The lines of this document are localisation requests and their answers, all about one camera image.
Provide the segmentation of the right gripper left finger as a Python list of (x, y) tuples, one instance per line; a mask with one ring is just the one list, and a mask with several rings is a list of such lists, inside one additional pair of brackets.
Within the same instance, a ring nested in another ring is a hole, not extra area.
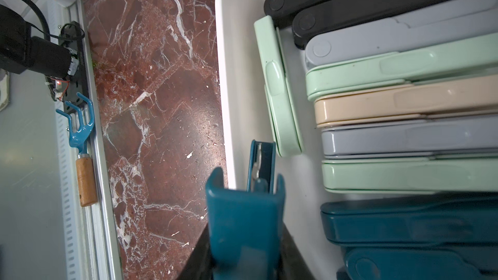
[(213, 259), (210, 247), (209, 226), (203, 229), (194, 250), (177, 280), (211, 280), (213, 279)]

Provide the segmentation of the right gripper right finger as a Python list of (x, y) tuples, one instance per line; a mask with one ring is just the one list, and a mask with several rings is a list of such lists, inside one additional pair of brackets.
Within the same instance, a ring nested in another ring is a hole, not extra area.
[(281, 279), (315, 279), (286, 225), (281, 239)]

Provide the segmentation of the teal pruning pliers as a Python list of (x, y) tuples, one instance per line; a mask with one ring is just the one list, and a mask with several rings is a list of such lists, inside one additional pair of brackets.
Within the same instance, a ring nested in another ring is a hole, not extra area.
[(276, 144), (252, 141), (243, 191), (224, 186), (217, 167), (206, 182), (214, 279), (277, 279), (285, 182), (275, 174)]
[(497, 279), (496, 246), (348, 248), (350, 279)]
[(327, 240), (339, 246), (497, 243), (497, 195), (492, 193), (328, 202), (320, 215)]

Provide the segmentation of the mint pruning pliers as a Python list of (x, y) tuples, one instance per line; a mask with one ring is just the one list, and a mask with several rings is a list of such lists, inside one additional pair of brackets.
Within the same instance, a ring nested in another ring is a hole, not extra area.
[(297, 156), (303, 152), (302, 135), (287, 77), (279, 28), (270, 16), (254, 23), (259, 58), (265, 81), (265, 95), (272, 135), (279, 156)]
[(497, 156), (335, 159), (322, 162), (331, 193), (496, 192)]

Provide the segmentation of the white rectangular storage box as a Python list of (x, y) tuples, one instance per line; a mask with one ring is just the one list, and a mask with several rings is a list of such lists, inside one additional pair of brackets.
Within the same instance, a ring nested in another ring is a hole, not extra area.
[[(253, 140), (271, 141), (264, 78), (254, 23), (264, 16), (265, 0), (215, 0), (220, 90), (228, 186), (244, 189)], [(311, 103), (306, 99), (303, 54), (290, 30), (283, 32), (290, 86), (304, 138), (299, 156), (278, 158), (276, 172), (286, 185), (284, 223), (315, 279), (334, 279), (343, 265), (341, 249), (324, 234), (320, 207), (326, 202), (364, 200), (365, 194), (328, 193), (323, 186), (322, 146)]]

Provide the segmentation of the grey pruning pliers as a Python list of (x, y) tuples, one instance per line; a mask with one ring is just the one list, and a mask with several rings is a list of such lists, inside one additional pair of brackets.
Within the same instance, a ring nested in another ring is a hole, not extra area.
[(497, 115), (358, 124), (322, 131), (328, 159), (467, 154), (497, 150)]

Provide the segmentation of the beige pruning pliers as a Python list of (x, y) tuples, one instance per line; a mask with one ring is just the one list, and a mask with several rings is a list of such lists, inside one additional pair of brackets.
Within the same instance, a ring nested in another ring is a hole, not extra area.
[(315, 102), (319, 128), (496, 111), (496, 74), (329, 95)]

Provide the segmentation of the mint pruning pliers diagonal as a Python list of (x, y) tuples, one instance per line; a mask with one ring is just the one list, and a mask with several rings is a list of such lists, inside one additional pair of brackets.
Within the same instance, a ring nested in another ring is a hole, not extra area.
[(306, 73), (309, 101), (325, 95), (472, 74), (497, 65), (497, 34), (326, 64)]

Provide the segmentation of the grey-blue pruning pliers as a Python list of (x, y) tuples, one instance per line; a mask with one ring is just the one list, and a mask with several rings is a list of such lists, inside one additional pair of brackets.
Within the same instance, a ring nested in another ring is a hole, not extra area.
[(306, 67), (404, 52), (495, 32), (497, 0), (451, 0), (319, 34), (306, 46)]

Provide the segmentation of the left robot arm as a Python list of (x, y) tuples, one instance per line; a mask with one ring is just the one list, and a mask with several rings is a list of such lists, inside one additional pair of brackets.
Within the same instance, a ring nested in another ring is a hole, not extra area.
[(21, 1), (38, 17), (44, 36), (33, 36), (35, 25), (1, 5), (1, 69), (15, 74), (31, 70), (59, 80), (75, 75), (80, 64), (78, 53), (53, 43), (51, 39), (56, 36), (50, 33), (41, 10), (31, 0)]

